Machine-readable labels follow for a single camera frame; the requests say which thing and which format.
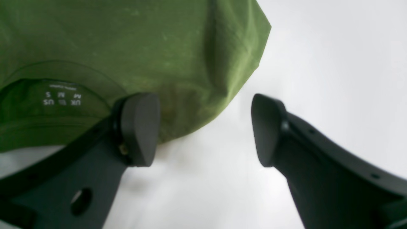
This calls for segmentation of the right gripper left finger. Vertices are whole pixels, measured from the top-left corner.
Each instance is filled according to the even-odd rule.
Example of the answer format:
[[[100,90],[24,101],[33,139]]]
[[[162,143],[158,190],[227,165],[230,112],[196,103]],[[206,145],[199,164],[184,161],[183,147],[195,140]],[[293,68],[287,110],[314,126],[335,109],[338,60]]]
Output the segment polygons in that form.
[[[160,100],[137,93],[50,157],[1,179],[1,222],[17,229],[102,229],[127,168],[150,167]]]

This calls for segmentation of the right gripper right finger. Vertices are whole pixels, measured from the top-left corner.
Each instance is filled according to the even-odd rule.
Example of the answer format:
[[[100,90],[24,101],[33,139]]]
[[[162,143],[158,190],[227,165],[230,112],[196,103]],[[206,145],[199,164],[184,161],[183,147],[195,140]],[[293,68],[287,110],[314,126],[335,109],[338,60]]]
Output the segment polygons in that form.
[[[305,229],[405,229],[406,180],[343,149],[277,99],[253,96],[256,152],[285,178]]]

